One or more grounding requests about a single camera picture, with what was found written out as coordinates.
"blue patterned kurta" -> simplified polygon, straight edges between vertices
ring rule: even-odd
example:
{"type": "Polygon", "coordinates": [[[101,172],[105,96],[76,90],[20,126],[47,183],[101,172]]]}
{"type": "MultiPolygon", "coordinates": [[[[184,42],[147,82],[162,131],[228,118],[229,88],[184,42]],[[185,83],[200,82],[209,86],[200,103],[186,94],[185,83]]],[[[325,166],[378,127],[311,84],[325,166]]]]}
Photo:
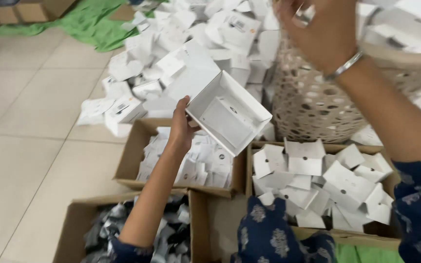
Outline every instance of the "blue patterned kurta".
{"type": "MultiPolygon", "coordinates": [[[[395,162],[402,182],[394,190],[395,213],[403,238],[399,254],[404,262],[421,262],[421,162],[395,162]]],[[[335,244],[327,231],[318,231],[298,241],[285,217],[285,200],[277,198],[264,206],[256,197],[248,200],[248,213],[238,228],[238,253],[231,262],[334,263],[335,244]]],[[[150,262],[152,251],[112,242],[116,262],[150,262]]]]}

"silver bangle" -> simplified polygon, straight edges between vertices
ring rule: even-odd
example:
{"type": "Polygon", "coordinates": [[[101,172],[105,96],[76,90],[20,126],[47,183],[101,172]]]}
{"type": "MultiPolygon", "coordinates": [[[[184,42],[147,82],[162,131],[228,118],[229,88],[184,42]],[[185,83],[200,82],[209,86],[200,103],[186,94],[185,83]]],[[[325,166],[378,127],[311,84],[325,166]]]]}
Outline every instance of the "silver bangle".
{"type": "Polygon", "coordinates": [[[355,54],[351,59],[349,59],[345,64],[340,66],[334,73],[329,74],[324,77],[325,81],[333,81],[335,80],[340,74],[344,73],[347,69],[353,66],[360,58],[363,57],[363,51],[359,50],[357,54],[355,54]]]}

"woven basket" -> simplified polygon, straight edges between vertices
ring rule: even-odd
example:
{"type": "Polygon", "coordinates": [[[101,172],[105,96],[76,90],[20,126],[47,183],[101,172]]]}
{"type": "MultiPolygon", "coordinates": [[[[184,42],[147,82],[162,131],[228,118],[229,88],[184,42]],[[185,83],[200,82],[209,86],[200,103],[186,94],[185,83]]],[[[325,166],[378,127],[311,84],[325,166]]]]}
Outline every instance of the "woven basket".
{"type": "MultiPolygon", "coordinates": [[[[368,123],[337,85],[323,81],[282,30],[274,75],[274,121],[277,135],[291,141],[341,143],[368,123]]],[[[361,44],[383,74],[410,97],[421,90],[421,54],[361,44]]]]}

